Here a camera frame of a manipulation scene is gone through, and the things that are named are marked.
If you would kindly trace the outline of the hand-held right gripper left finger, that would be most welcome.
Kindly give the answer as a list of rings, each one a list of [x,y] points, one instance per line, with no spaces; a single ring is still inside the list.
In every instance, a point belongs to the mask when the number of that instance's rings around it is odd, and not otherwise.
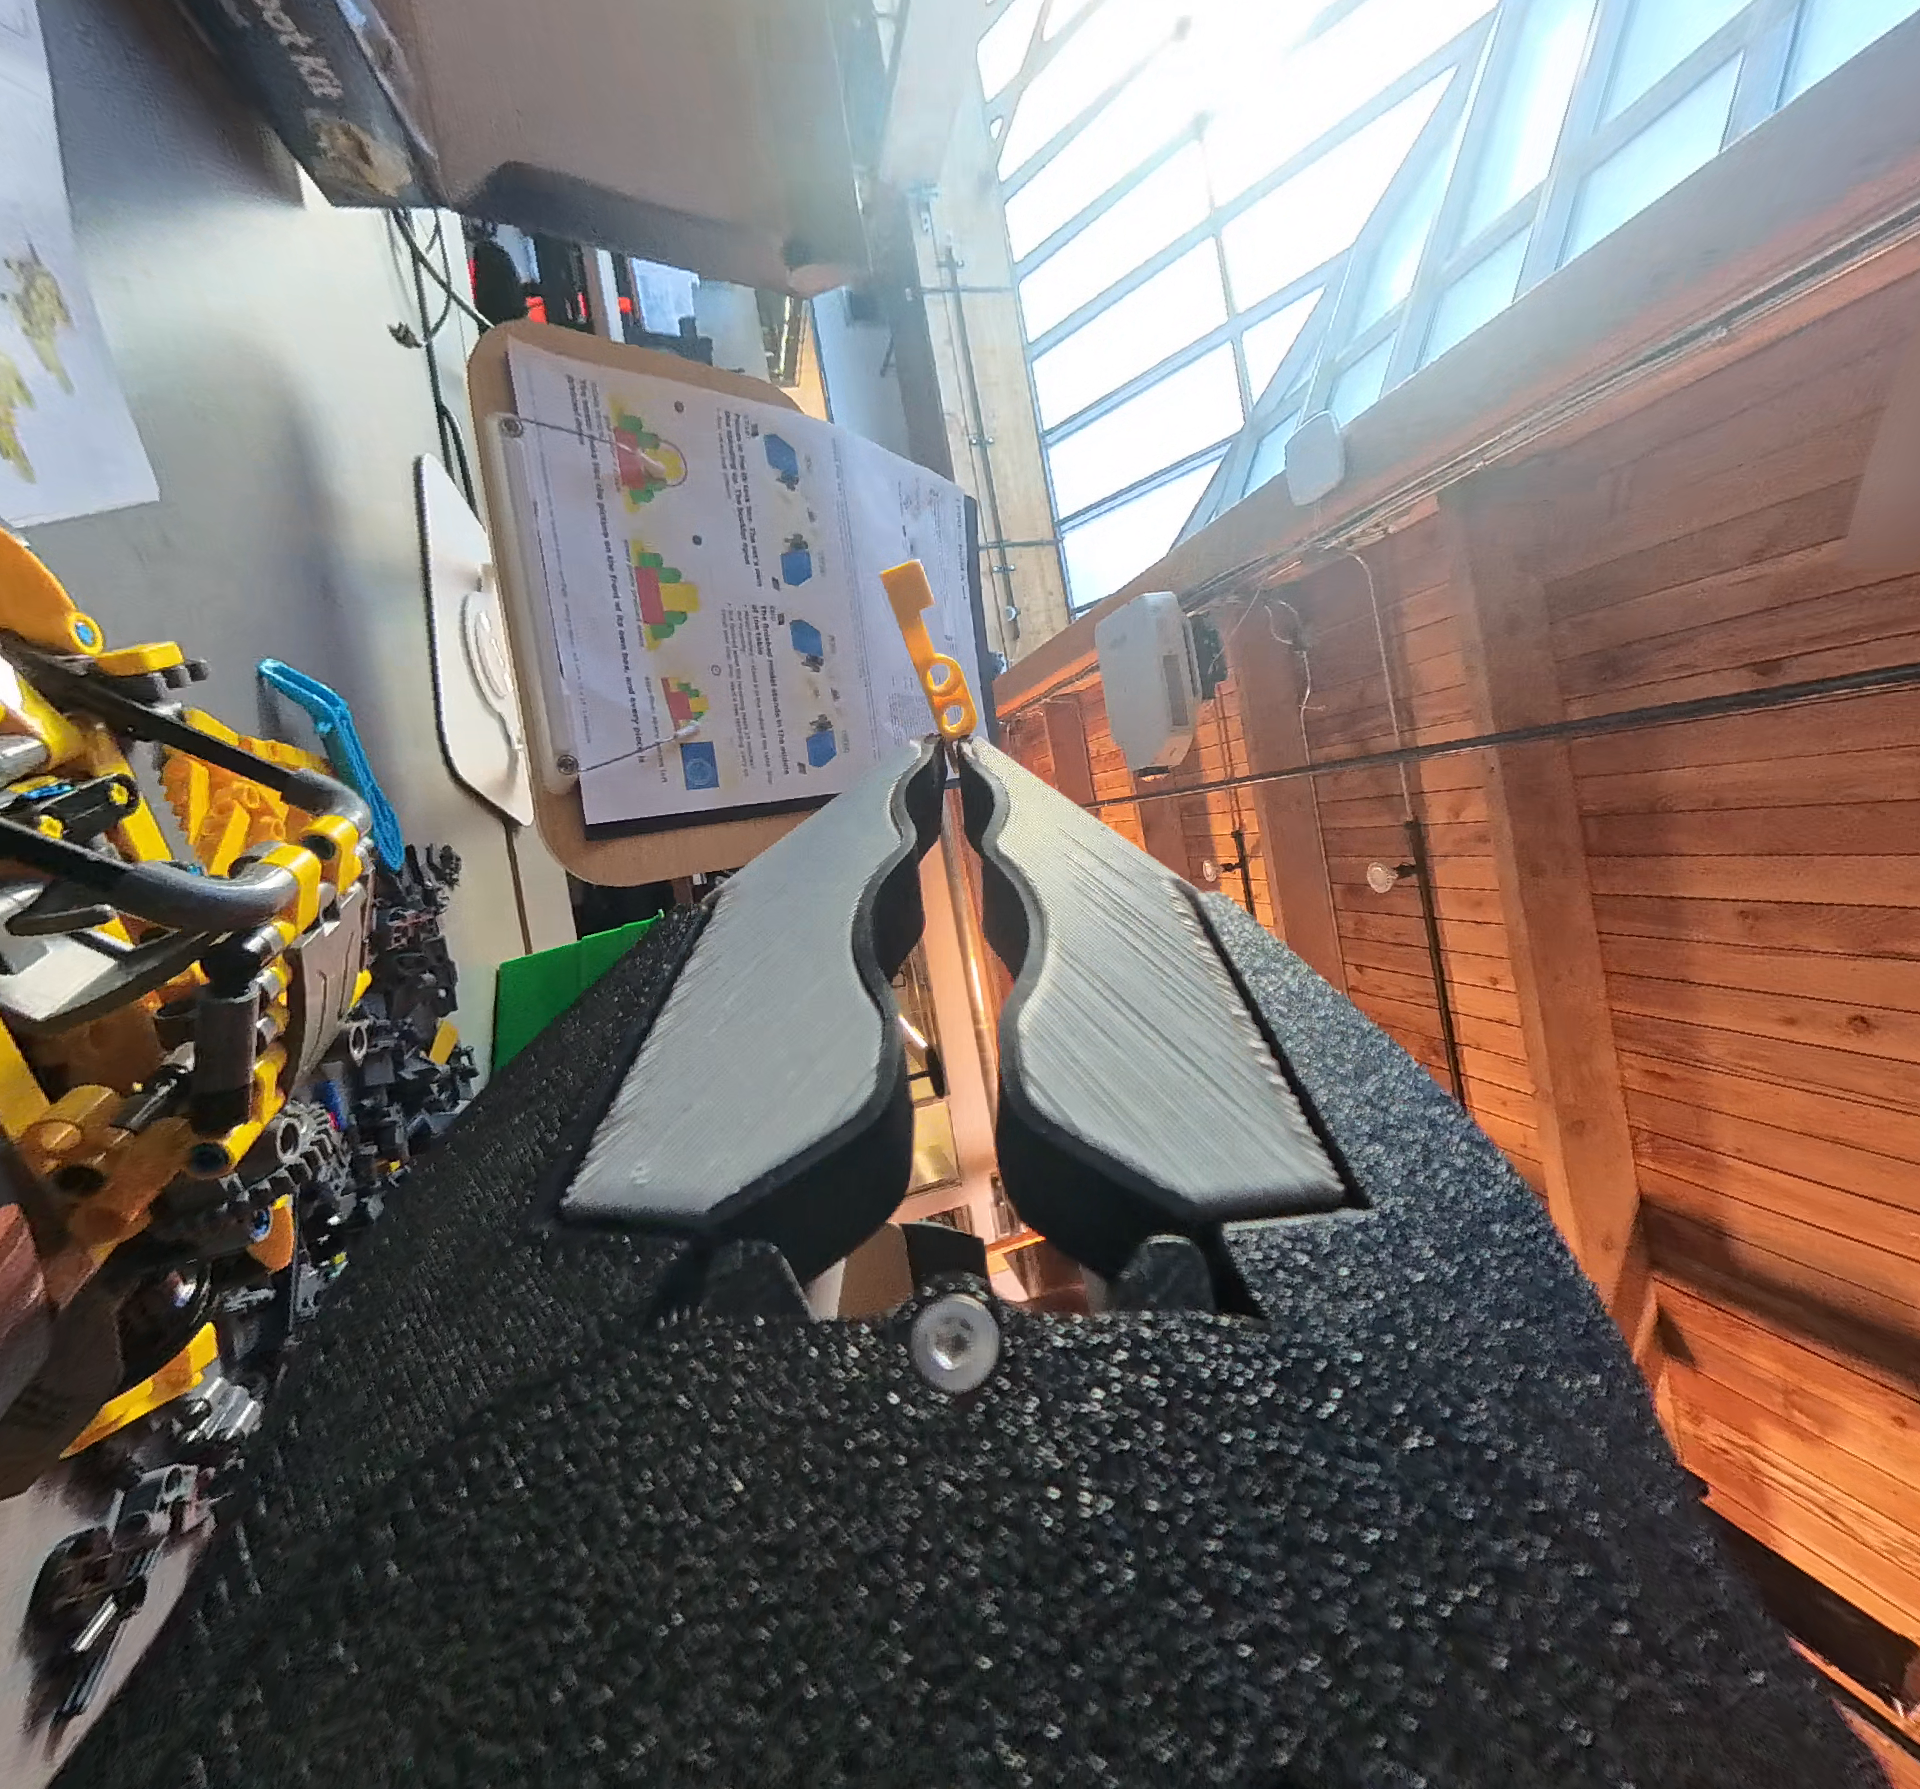
[[[764,1242],[824,1273],[894,1212],[914,1149],[894,979],[925,930],[946,773],[935,739],[885,753],[718,888],[564,1222]]]

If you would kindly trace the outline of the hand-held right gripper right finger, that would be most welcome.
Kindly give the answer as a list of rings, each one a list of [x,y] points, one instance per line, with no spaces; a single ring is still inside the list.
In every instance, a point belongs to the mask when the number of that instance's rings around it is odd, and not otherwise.
[[[960,746],[999,1019],[999,1173],[1105,1281],[1177,1236],[1329,1217],[1350,1173],[1202,897],[996,746]]]

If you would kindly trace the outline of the yellow panel part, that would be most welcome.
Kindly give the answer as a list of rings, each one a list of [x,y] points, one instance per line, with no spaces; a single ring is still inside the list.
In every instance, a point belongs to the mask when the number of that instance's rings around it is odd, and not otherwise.
[[[945,745],[969,740],[980,723],[979,705],[963,664],[932,640],[930,613],[936,597],[922,562],[906,560],[880,569],[879,582],[901,630],[936,736]]]

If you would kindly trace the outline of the toy instruction booklet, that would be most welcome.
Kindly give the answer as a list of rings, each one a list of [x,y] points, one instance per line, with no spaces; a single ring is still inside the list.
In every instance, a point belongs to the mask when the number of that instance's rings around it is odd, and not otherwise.
[[[3,0],[3,518],[157,494],[85,271],[37,0]]]

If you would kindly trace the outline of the green plastic bin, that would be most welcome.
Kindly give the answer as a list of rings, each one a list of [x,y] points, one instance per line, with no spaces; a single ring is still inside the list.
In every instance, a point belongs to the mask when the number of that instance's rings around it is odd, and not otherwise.
[[[502,1070],[525,1052],[661,921],[658,913],[568,945],[504,960],[495,976],[492,1070]]]

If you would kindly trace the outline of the pile of toy building pieces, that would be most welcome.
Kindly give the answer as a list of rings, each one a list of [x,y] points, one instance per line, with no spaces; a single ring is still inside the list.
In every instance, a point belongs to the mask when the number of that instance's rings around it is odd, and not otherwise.
[[[178,1260],[123,1303],[117,1391],[61,1463],[78,1512],[34,1569],[18,1614],[23,1722],[90,1713],[157,1578],[211,1537],[324,1299],[360,1240],[460,1116],[477,1082],[452,1024],[458,966],[444,910],[451,846],[409,846],[376,879],[368,984],[316,1076],[296,1087],[236,1170],[168,1202]]]

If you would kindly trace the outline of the white stand base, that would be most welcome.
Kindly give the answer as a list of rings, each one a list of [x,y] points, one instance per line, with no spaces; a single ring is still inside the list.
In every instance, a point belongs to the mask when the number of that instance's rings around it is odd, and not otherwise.
[[[489,527],[433,453],[415,459],[415,501],[447,771],[497,816],[530,826],[530,764]]]

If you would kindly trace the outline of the blue brick separator tool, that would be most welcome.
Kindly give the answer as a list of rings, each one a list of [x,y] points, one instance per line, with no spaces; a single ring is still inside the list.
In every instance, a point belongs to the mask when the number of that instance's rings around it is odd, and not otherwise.
[[[272,656],[257,662],[257,676],[307,715],[331,766],[360,795],[371,811],[371,834],[379,862],[385,871],[399,873],[407,858],[402,826],[372,768],[371,753],[346,698],[331,685]]]

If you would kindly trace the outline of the yellow toy vehicle model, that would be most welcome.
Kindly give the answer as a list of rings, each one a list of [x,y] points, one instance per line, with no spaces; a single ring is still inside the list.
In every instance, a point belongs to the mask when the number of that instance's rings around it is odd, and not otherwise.
[[[286,1276],[324,1129],[296,1099],[371,984],[368,795],[111,649],[3,536],[3,1492],[196,1388],[219,1303]]]

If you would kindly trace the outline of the large grid window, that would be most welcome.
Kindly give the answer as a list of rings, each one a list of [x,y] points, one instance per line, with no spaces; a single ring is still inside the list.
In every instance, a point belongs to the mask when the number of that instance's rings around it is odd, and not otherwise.
[[[1919,0],[987,0],[1071,619]]]

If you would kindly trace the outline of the brown cardboard box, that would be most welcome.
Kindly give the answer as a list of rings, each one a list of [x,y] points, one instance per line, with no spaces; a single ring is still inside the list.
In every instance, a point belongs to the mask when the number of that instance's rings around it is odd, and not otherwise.
[[[372,0],[440,205],[814,296],[868,271],[828,0]]]

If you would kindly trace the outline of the blue cardboard toy box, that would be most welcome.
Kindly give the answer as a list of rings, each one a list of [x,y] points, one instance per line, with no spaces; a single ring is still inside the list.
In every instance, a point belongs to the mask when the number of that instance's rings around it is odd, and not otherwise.
[[[175,2],[331,201],[442,201],[411,59],[376,0]]]

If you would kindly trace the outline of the white wall sensor box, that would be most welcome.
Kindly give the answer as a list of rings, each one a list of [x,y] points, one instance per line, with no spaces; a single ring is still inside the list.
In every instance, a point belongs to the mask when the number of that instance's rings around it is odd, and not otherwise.
[[[1191,753],[1202,685],[1189,615],[1175,591],[1142,591],[1094,626],[1111,736],[1133,774],[1162,774]]]

